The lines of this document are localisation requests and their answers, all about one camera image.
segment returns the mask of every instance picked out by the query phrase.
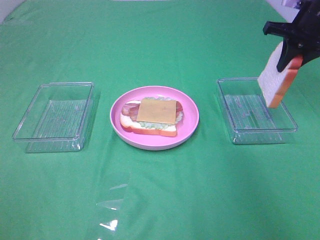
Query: green table cover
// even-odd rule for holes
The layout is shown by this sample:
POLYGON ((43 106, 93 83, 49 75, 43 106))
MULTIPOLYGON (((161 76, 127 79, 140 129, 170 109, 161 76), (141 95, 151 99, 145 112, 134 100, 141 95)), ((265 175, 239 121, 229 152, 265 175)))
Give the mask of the green table cover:
POLYGON ((263 0, 21 4, 0 25, 0 239, 320 239, 319 60, 284 97, 293 142, 234 145, 218 105, 216 80, 257 77, 282 40, 263 34, 266 21, 284 20, 263 0), (12 134, 51 82, 95 83, 90 140, 78 152, 24 153, 12 134), (146 151, 113 130, 114 101, 150 85, 197 104, 184 144, 146 151), (117 186, 120 208, 99 212, 117 186))

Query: bread slice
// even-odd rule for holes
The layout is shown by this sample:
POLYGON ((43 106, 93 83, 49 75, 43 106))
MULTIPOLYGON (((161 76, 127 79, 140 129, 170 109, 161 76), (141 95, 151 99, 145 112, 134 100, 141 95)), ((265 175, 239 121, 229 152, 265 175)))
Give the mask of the bread slice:
POLYGON ((281 56, 283 42, 280 42, 271 54, 264 70, 258 77, 258 83, 268 108, 276 108, 283 99, 298 74, 303 57, 294 57, 282 72, 278 72, 277 64, 281 56))
MULTIPOLYGON (((140 100, 128 101, 128 103, 141 103, 140 100)), ((160 135, 165 137, 175 137, 177 135, 177 125, 169 125, 165 129, 142 127, 139 122, 133 121, 130 116, 120 113, 120 124, 126 132, 143 135, 160 135)))

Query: sandwich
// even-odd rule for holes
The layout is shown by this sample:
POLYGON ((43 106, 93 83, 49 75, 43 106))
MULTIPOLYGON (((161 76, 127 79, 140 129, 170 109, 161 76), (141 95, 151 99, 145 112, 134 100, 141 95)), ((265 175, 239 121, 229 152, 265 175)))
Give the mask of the sandwich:
POLYGON ((183 107, 179 101, 168 97, 145 97, 123 105, 120 124, 130 133, 175 137, 177 124, 183 116, 183 107))
POLYGON ((281 56, 282 46, 283 42, 280 42, 258 77, 258 83, 268 108, 276 108, 280 104, 303 62, 302 55, 297 55, 282 72, 278 72, 277 64, 281 56))

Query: clear plastic container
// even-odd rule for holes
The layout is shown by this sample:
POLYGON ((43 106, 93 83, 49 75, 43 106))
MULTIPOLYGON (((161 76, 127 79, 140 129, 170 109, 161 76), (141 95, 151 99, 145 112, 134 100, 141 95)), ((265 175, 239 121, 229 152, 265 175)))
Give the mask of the clear plastic container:
POLYGON ((268 108, 256 77, 217 81, 219 103, 234 144, 286 143, 298 126, 283 102, 268 108))
POLYGON ((94 105, 92 82, 42 84, 12 139, 26 153, 73 152, 83 148, 94 105))

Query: pink plate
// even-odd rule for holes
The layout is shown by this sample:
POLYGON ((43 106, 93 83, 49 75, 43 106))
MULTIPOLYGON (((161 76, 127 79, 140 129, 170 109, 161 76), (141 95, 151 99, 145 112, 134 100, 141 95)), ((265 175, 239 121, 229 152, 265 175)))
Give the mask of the pink plate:
POLYGON ((197 128, 199 111, 195 102, 182 91, 168 86, 143 86, 126 92, 114 102, 110 110, 110 121, 115 132, 126 143, 136 148, 157 151, 174 148, 185 142, 197 128), (143 135, 123 130, 120 124, 123 105, 145 97, 169 97, 182 104, 183 119, 177 125, 177 136, 143 135))

